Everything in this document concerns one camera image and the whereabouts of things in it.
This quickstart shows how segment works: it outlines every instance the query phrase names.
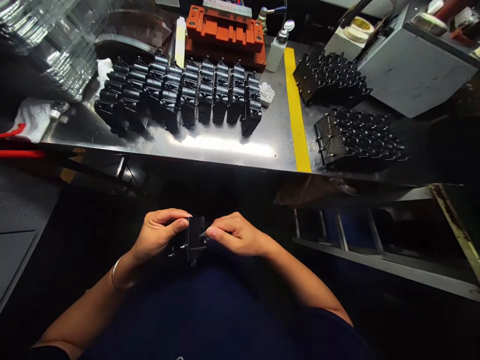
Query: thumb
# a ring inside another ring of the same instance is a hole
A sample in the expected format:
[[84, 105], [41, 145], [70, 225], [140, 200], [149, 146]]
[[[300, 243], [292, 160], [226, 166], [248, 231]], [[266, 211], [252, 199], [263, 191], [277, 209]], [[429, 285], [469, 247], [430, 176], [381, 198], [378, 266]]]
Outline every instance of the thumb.
[[185, 218], [177, 219], [172, 222], [170, 225], [165, 226], [166, 238], [168, 240], [172, 239], [178, 233], [181, 233], [183, 230], [189, 227], [189, 221]]
[[216, 242], [222, 244], [224, 247], [226, 247], [232, 252], [236, 248], [237, 242], [239, 240], [235, 236], [230, 235], [229, 233], [223, 231], [222, 229], [219, 229], [216, 226], [210, 226], [206, 230], [206, 234], [210, 239], [213, 239]]

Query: orange fixture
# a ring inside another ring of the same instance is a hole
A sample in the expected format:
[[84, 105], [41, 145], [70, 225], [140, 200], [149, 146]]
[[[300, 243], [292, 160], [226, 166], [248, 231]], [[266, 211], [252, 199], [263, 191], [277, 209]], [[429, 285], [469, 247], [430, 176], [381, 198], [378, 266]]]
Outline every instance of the orange fixture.
[[185, 52], [190, 56], [236, 63], [262, 72], [265, 69], [265, 43], [262, 24], [248, 19], [246, 23], [226, 19], [225, 15], [192, 5], [186, 19]]

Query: forearm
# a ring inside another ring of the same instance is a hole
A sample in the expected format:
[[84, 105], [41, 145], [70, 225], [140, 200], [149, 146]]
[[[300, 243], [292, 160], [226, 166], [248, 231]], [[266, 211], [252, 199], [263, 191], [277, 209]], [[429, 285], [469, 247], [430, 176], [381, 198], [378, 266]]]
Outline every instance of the forearm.
[[[115, 284], [135, 281], [140, 267], [130, 253], [126, 253], [115, 269]], [[56, 345], [64, 348], [71, 359], [78, 357], [112, 321], [127, 293], [127, 289], [114, 286], [110, 269], [45, 331], [35, 346]]]
[[302, 304], [328, 310], [352, 325], [347, 312], [328, 286], [273, 239], [269, 241], [265, 258], [287, 281]]

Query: hand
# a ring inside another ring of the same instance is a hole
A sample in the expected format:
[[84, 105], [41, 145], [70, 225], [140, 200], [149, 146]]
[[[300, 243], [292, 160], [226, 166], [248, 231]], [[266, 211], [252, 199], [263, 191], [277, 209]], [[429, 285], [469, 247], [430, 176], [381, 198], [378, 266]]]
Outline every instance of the hand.
[[220, 217], [206, 230], [209, 238], [241, 256], [265, 257], [276, 242], [239, 213]]
[[188, 228], [189, 222], [185, 218], [191, 216], [175, 208], [147, 213], [138, 239], [130, 250], [135, 260], [143, 263], [161, 253], [171, 238]]

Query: woman's left hand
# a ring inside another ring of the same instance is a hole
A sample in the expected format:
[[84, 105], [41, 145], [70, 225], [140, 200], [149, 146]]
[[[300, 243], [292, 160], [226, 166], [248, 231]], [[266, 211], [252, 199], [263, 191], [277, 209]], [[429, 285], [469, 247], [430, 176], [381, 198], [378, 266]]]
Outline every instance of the woman's left hand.
[[191, 216], [188, 212], [175, 208], [147, 213], [138, 239], [130, 250], [133, 258], [144, 263], [161, 253], [171, 238], [188, 228], [189, 222], [185, 218]]

